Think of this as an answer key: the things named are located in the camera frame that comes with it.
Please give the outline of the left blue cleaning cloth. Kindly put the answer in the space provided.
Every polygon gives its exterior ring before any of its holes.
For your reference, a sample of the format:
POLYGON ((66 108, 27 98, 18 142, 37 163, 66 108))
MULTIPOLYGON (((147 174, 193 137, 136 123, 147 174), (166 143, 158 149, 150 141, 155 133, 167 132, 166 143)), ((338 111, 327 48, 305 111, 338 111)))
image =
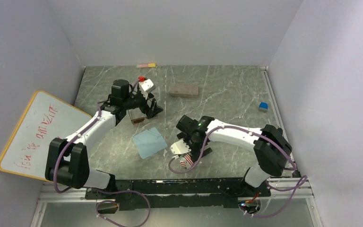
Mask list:
POLYGON ((168 147, 164 137, 157 128, 144 130, 133 136, 132 141, 142 159, 146 159, 168 147))

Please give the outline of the pink yellow marker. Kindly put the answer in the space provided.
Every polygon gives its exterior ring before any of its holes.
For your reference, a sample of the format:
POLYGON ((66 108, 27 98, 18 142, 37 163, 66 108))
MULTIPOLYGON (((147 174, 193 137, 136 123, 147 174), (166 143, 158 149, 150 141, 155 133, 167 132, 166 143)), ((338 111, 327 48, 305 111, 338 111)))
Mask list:
POLYGON ((137 68, 155 68, 156 64, 155 63, 138 64, 136 67, 137 68))

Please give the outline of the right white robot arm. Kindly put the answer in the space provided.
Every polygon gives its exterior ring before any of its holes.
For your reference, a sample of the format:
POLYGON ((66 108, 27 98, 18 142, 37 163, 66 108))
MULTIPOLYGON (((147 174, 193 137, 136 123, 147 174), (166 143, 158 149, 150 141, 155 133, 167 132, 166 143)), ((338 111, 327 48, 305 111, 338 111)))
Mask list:
POLYGON ((176 125, 178 141, 170 147, 173 160, 180 158, 185 172, 192 170, 212 149, 210 142, 222 142, 248 149, 255 154, 257 164, 249 167, 241 183, 241 191, 253 196, 263 182, 281 176, 285 170, 295 171, 291 158, 292 147, 283 130, 273 125, 249 128, 225 123, 209 116, 194 120, 184 115, 176 125))

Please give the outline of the brown glasses case green lining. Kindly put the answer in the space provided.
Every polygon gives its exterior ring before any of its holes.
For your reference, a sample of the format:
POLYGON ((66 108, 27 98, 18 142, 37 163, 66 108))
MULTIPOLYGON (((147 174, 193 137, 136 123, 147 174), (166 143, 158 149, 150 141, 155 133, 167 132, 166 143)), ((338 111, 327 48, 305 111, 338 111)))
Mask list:
POLYGON ((170 96, 173 97, 198 97, 199 86, 187 84, 174 84, 169 89, 170 96))

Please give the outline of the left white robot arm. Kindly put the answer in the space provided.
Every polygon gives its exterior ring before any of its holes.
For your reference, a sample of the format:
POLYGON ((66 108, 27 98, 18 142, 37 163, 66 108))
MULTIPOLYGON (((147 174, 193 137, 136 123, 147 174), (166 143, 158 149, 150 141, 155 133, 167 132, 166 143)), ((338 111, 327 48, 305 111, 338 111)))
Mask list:
POLYGON ((115 175, 93 169, 88 149, 116 127, 128 110, 139 109, 147 119, 161 113, 163 109, 152 93, 155 88, 153 81, 145 77, 139 77, 134 84, 115 80, 107 99, 98 103, 97 112, 86 124, 71 135, 50 142, 44 176, 54 183, 58 193, 64 192, 58 188, 62 184, 68 189, 96 188, 105 199, 115 195, 115 175))

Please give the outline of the brown tinted sunglasses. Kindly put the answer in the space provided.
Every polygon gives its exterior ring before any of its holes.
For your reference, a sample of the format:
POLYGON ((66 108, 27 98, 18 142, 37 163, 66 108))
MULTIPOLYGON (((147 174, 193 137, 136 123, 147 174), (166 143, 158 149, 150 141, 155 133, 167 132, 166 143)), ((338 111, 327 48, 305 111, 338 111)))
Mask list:
POLYGON ((154 114, 150 111, 141 111, 140 109, 129 110, 129 117, 132 124, 138 124, 145 119, 154 117, 154 114))

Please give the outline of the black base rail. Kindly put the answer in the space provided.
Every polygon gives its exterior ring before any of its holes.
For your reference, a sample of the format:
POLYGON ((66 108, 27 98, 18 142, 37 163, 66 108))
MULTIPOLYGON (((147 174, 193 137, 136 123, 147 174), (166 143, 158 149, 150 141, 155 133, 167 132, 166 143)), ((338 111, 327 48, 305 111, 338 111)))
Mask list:
POLYGON ((147 208, 147 201, 132 191, 144 194, 152 208, 211 207, 236 208, 239 202, 253 197, 269 197, 265 183, 254 188, 240 177, 171 179, 171 180, 117 180, 116 191, 107 195, 88 191, 85 199, 100 201, 115 199, 121 211, 147 208))

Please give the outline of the yellow framed whiteboard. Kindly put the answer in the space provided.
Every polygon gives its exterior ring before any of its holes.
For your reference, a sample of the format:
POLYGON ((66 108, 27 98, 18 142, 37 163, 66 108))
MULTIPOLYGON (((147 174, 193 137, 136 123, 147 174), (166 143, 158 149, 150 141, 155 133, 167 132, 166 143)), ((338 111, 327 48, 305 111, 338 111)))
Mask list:
POLYGON ((45 91, 36 91, 0 156, 0 171, 45 180, 50 142, 74 133, 91 118, 45 91))

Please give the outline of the blue whiteboard eraser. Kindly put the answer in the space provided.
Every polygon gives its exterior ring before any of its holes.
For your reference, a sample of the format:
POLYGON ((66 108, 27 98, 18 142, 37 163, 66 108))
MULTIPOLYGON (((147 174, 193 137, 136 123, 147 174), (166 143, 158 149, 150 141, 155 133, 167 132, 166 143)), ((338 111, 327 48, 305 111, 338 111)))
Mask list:
POLYGON ((258 109, 259 109, 259 111, 267 112, 268 109, 269 109, 269 107, 268 107, 268 104, 267 103, 260 102, 258 109))

